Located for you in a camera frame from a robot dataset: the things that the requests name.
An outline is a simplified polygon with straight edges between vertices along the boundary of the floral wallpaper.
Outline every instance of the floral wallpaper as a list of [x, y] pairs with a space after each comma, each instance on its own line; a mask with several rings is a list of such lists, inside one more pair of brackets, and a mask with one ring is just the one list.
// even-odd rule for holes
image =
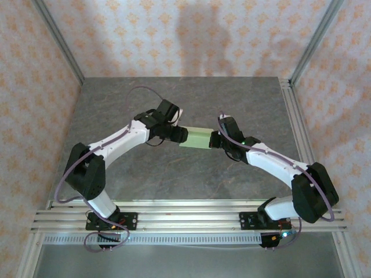
[[352, 224], [371, 277], [371, 2], [344, 1], [298, 85], [317, 159]]
[[31, 1], [0, 1], [0, 30], [0, 277], [15, 277], [80, 87]]
[[46, 0], [86, 77], [290, 78], [330, 0]]

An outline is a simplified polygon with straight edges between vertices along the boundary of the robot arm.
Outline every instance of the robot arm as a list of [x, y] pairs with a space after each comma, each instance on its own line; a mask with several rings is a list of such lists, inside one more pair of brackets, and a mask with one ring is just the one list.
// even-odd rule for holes
[[[66, 181], [102, 217], [112, 222], [119, 222], [120, 210], [104, 190], [106, 169], [125, 152], [155, 136], [177, 143], [187, 141], [188, 130], [177, 126], [181, 113], [182, 110], [178, 106], [163, 100], [157, 109], [138, 114], [129, 125], [106, 139], [92, 143], [89, 146], [82, 143], [75, 145], [71, 151], [65, 172], [82, 155], [98, 148], [94, 154], [80, 163], [68, 175]], [[220, 126], [223, 129], [222, 133], [220, 131], [211, 132], [209, 148], [222, 148], [228, 157], [259, 167], [274, 175], [292, 189], [291, 196], [272, 198], [261, 205], [258, 211], [261, 223], [266, 224], [287, 217], [301, 217], [307, 222], [314, 223], [327, 212], [327, 206], [323, 199], [299, 168], [313, 176], [325, 192], [331, 206], [339, 201], [331, 180], [321, 164], [314, 163], [309, 166], [280, 155], [256, 138], [245, 138], [235, 120], [230, 116], [222, 117]]]

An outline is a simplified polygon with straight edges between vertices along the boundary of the gray table surface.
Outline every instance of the gray table surface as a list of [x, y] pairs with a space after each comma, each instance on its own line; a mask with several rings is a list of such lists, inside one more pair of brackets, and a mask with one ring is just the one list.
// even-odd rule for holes
[[[220, 111], [235, 118], [245, 136], [299, 159], [278, 78], [87, 78], [82, 86], [61, 154], [51, 199], [71, 148], [106, 138], [130, 118], [156, 108], [159, 98], [146, 89], [125, 97], [136, 85], [147, 85], [184, 109], [179, 125], [217, 129]], [[268, 199], [290, 189], [268, 173], [231, 161], [220, 149], [140, 145], [117, 159], [106, 172], [112, 199]], [[76, 195], [68, 185], [62, 198]]]

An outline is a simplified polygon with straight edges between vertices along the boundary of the metal corner post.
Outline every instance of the metal corner post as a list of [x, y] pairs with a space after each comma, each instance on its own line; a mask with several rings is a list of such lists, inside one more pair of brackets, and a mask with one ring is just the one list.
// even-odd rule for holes
[[45, 2], [43, 0], [32, 0], [34, 6], [36, 7], [36, 10], [39, 12], [40, 16], [44, 20], [48, 30], [50, 31], [50, 34], [54, 38], [55, 42], [57, 43], [58, 47], [60, 48], [63, 56], [66, 58], [66, 61], [70, 65], [72, 71], [74, 72], [78, 82], [80, 85], [84, 82], [84, 75], [77, 64], [75, 57], [73, 56], [70, 48], [67, 45], [67, 42], [64, 40], [62, 33], [58, 29], [58, 26], [56, 22], [54, 21], [54, 18], [50, 14], [50, 11], [48, 10], [48, 7], [46, 6]]
[[299, 80], [301, 74], [303, 73], [306, 65], [311, 60], [315, 50], [317, 49], [319, 43], [321, 42], [322, 38], [325, 36], [326, 31], [328, 30], [329, 26], [331, 25], [332, 20], [337, 15], [337, 12], [340, 9], [341, 4], [343, 4], [344, 0], [332, 0], [327, 11], [323, 15], [321, 22], [319, 23], [317, 29], [315, 30], [311, 40], [307, 48], [305, 49], [302, 57], [298, 65], [296, 66], [292, 77], [290, 78], [290, 85], [294, 86], [297, 81]]

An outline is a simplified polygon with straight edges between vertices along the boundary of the green block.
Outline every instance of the green block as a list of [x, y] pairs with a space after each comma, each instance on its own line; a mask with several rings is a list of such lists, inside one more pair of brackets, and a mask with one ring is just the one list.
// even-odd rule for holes
[[190, 147], [190, 148], [199, 148], [199, 149], [210, 149], [209, 142], [212, 129], [202, 129], [198, 127], [187, 127], [188, 130], [187, 141], [180, 143], [180, 147]]

